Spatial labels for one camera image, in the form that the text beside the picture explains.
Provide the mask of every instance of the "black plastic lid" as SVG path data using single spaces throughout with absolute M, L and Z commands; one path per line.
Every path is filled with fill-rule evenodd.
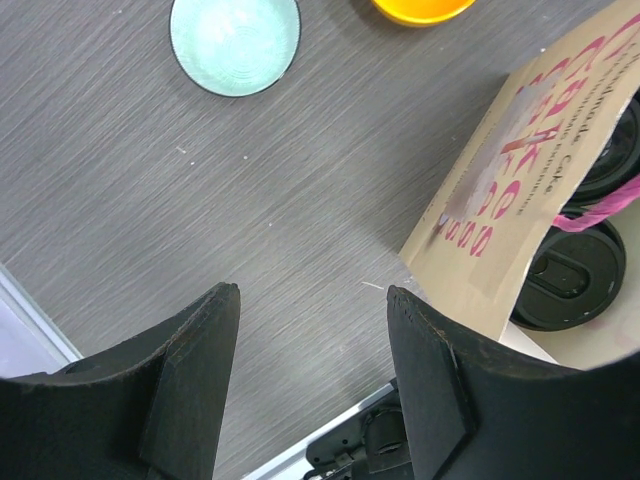
M 568 205 L 599 202 L 640 174 L 640 103 L 638 98 L 623 112 L 613 135 L 587 173 Z
M 577 209 L 564 215 L 577 217 Z M 542 241 L 516 301 L 512 321 L 532 330 L 576 327 L 606 310 L 626 267 L 620 235 L 605 221 L 581 233 L 552 228 Z

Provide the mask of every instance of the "table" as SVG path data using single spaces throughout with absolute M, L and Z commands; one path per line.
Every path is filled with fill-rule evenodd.
M 237 282 L 215 477 L 241 478 L 393 377 L 396 252 L 506 74 L 608 3 L 411 30 L 300 0 L 291 70 L 232 100 L 177 65 L 170 1 L 5 0 L 0 261 L 86 355 Z

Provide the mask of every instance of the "white debris speck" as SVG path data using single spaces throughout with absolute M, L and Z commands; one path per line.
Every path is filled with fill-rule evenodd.
M 377 288 L 378 290 L 384 290 L 383 287 L 381 287 L 380 285 L 376 285 L 374 283 L 362 282 L 362 284 L 366 285 L 367 287 L 373 287 L 373 288 Z

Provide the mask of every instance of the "pink strap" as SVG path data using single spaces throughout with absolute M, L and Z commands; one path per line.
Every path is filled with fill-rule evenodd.
M 553 221 L 553 226 L 565 232 L 582 232 L 593 227 L 611 215 L 622 211 L 627 205 L 640 197 L 640 175 L 629 180 L 613 193 L 604 197 L 600 203 L 591 207 L 584 215 L 578 218 L 567 218 L 558 215 Z

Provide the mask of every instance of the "yellow bowl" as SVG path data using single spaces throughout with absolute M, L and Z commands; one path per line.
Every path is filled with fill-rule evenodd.
M 429 27 L 451 20 L 475 0 L 372 0 L 385 16 L 408 27 Z

